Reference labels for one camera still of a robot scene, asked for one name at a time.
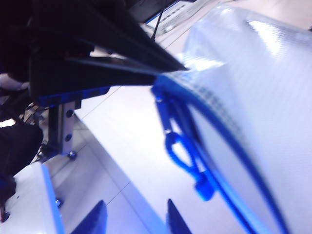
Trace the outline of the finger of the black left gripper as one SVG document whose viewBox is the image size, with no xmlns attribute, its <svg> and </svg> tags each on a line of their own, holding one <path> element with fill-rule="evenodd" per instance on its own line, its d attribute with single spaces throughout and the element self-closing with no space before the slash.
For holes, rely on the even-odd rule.
<svg viewBox="0 0 312 234">
<path fill-rule="evenodd" d="M 161 72 L 185 70 L 144 32 L 121 0 L 33 0 L 31 5 L 35 29 L 118 53 Z"/>
<path fill-rule="evenodd" d="M 53 97 L 116 85 L 149 85 L 159 70 L 129 59 L 114 57 L 32 57 L 30 95 Z"/>
</svg>

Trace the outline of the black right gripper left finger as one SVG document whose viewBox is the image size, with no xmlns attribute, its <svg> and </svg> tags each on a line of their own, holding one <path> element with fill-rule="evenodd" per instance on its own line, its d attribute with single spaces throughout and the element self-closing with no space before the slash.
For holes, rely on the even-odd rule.
<svg viewBox="0 0 312 234">
<path fill-rule="evenodd" d="M 72 231 L 73 234 L 105 234 L 107 226 L 107 208 L 100 200 L 87 216 Z"/>
</svg>

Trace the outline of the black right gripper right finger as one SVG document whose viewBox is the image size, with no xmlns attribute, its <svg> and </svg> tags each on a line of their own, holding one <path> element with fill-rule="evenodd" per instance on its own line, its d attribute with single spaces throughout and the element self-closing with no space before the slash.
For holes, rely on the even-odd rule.
<svg viewBox="0 0 312 234">
<path fill-rule="evenodd" d="M 167 201 L 166 226 L 168 234 L 191 234 L 190 229 L 171 199 Z"/>
</svg>

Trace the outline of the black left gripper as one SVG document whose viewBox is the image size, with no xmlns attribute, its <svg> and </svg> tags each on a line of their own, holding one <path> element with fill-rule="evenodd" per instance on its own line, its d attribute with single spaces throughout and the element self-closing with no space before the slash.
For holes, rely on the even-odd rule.
<svg viewBox="0 0 312 234">
<path fill-rule="evenodd" d="M 80 56 L 80 41 L 65 29 L 78 20 L 77 0 L 0 2 L 0 87 L 25 89 L 33 53 L 48 59 Z"/>
</svg>

